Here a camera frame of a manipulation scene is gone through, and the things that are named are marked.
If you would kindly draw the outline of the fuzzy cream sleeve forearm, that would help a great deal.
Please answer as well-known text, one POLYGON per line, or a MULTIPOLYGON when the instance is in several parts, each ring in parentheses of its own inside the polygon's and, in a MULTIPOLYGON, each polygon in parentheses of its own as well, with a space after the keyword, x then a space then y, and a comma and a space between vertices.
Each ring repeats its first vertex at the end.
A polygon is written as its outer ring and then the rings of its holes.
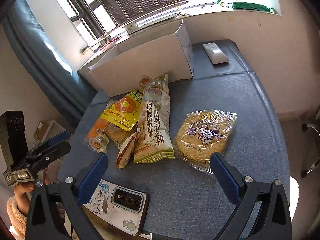
POLYGON ((25 239, 25 228, 27 218, 23 215, 17 207, 17 201, 15 197, 10 197, 7 201, 7 213, 11 221, 11 225, 14 228, 16 235, 25 239))

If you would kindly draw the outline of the left hand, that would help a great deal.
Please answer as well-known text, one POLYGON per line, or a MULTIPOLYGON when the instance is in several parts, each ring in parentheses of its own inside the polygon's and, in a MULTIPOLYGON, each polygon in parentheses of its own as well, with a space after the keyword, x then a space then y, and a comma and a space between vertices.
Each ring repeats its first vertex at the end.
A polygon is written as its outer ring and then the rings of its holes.
POLYGON ((30 200, 27 193, 35 189, 33 182, 24 182, 14 186, 14 195, 17 202, 17 208, 25 217, 28 215, 30 200))

